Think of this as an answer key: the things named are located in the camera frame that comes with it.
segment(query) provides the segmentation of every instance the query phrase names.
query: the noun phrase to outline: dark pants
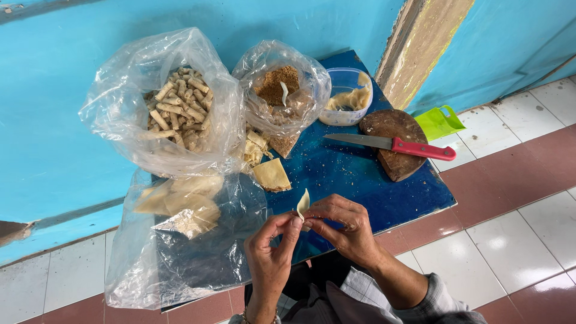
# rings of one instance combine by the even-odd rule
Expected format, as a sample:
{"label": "dark pants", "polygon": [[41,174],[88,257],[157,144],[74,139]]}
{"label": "dark pants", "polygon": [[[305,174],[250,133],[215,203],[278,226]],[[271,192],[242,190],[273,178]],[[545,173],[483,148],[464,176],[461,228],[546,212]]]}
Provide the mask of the dark pants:
{"label": "dark pants", "polygon": [[[336,250],[310,259],[310,262],[312,264],[311,267],[308,267],[306,262],[301,262],[290,268],[288,282],[284,290],[282,290],[284,295],[298,301],[308,299],[310,295],[309,284],[316,285],[323,292],[326,292],[326,281],[332,281],[340,287],[346,276],[348,276],[351,266],[371,276],[368,270],[343,257]],[[248,305],[251,296],[252,284],[249,284],[244,288],[245,306]]]}

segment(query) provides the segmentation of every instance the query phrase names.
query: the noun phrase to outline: red knife handle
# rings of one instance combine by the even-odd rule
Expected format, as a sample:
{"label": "red knife handle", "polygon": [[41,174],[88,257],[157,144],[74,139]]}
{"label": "red knife handle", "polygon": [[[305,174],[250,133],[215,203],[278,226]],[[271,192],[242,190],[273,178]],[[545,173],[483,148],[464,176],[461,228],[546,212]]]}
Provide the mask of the red knife handle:
{"label": "red knife handle", "polygon": [[439,148],[428,144],[404,142],[400,137],[392,139],[392,151],[410,155],[429,157],[442,161],[452,161],[456,158],[456,151],[451,147]]}

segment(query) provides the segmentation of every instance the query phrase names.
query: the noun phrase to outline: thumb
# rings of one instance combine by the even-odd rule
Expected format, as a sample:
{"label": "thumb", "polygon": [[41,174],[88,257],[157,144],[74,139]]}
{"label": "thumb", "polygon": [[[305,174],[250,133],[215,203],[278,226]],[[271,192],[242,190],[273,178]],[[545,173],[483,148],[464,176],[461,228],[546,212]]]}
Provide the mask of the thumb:
{"label": "thumb", "polygon": [[282,234],[282,241],[280,242],[280,246],[276,251],[278,257],[287,258],[288,261],[292,260],[292,253],[294,252],[294,247],[296,246],[296,242],[300,237],[300,229],[302,228],[302,219],[298,216],[292,218],[288,224],[286,224],[286,228],[284,229],[284,233]]}
{"label": "thumb", "polygon": [[343,239],[342,233],[326,224],[321,218],[306,218],[306,225],[313,229],[318,235],[327,239],[333,246],[340,246]]}

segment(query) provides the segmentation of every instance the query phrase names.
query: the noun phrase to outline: hand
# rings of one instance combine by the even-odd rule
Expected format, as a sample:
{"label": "hand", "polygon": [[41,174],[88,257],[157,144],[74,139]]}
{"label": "hand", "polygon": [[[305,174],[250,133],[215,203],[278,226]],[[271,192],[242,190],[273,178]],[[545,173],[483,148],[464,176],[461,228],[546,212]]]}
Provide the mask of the hand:
{"label": "hand", "polygon": [[[288,281],[292,253],[300,236],[302,220],[294,211],[268,218],[262,227],[244,241],[252,275],[252,297],[246,309],[251,324],[270,324],[276,316],[276,303]],[[272,238],[283,234],[280,246],[270,246]]]}
{"label": "hand", "polygon": [[[366,208],[340,195],[331,194],[313,203],[304,217],[304,225],[327,239],[344,257],[368,270],[375,269],[387,254],[374,240]],[[344,227],[333,229],[324,218]]]}

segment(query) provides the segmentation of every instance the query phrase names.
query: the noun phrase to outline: knife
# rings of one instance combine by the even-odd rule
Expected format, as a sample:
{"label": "knife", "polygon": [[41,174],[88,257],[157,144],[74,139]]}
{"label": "knife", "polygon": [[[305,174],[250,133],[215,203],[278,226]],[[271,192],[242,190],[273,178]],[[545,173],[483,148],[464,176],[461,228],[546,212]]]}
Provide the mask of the knife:
{"label": "knife", "polygon": [[404,142],[400,137],[380,137],[356,134],[328,134],[324,136],[332,140],[371,146],[373,148],[387,149],[393,152],[405,153],[422,157],[429,157],[442,161],[452,161],[456,158],[456,151],[451,147],[439,148],[428,144]]}

